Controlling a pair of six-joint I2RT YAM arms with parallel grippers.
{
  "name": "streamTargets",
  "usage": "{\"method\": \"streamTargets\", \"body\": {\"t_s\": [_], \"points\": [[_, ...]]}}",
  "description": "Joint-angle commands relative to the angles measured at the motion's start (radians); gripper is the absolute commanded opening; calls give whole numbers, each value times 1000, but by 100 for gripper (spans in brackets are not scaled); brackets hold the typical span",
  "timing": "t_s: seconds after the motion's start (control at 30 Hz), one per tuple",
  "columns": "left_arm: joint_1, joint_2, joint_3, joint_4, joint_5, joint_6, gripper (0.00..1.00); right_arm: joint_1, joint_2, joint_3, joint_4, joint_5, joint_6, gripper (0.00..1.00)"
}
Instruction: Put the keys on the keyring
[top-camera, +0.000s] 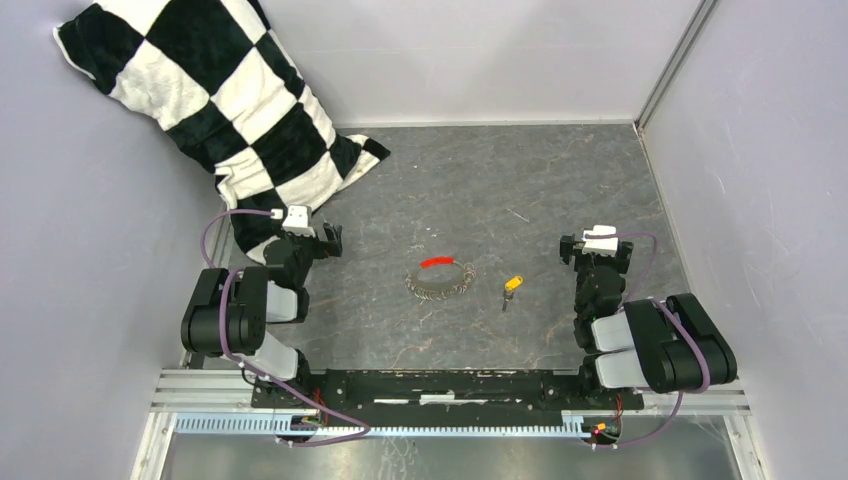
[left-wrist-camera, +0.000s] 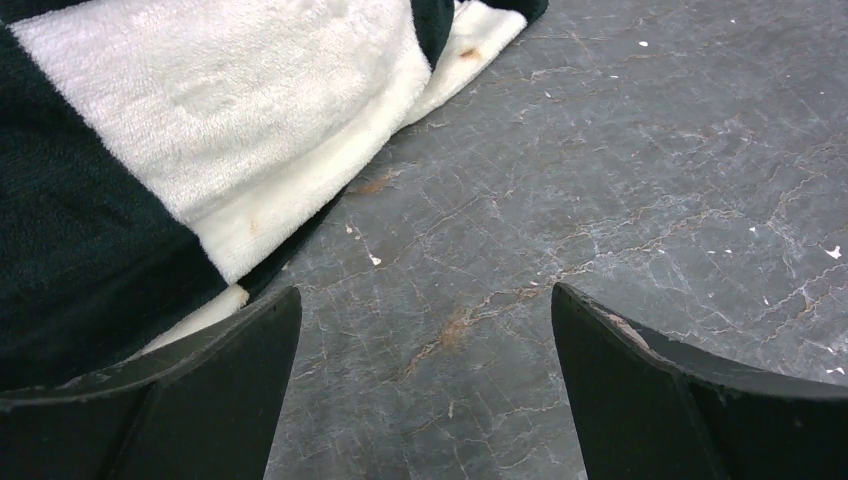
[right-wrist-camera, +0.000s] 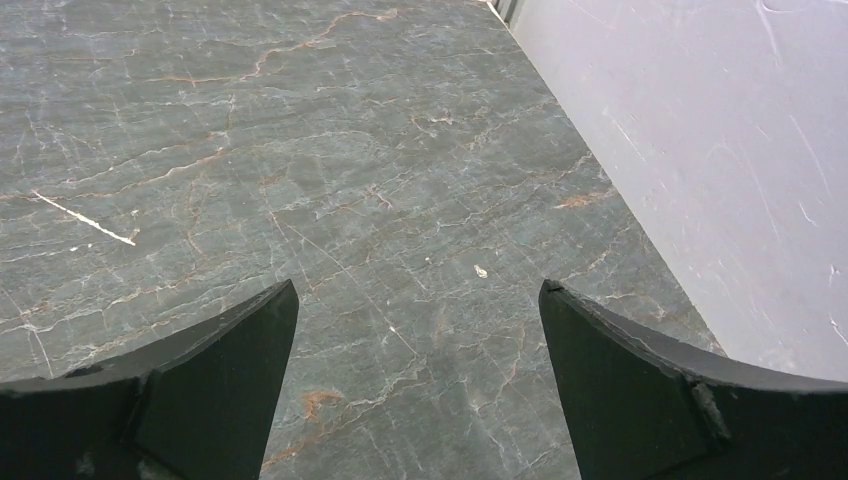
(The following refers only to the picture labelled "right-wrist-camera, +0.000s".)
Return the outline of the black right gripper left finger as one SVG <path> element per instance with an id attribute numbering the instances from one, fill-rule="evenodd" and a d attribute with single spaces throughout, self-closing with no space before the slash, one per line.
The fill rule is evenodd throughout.
<path id="1" fill-rule="evenodd" d="M 62 376 L 1 386 L 5 479 L 255 479 L 297 325 L 279 282 Z"/>

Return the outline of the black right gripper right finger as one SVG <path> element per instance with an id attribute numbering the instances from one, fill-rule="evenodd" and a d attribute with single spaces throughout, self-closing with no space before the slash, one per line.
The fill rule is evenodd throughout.
<path id="1" fill-rule="evenodd" d="M 554 280 L 539 310 L 585 479 L 843 479 L 847 386 L 746 364 Z"/>

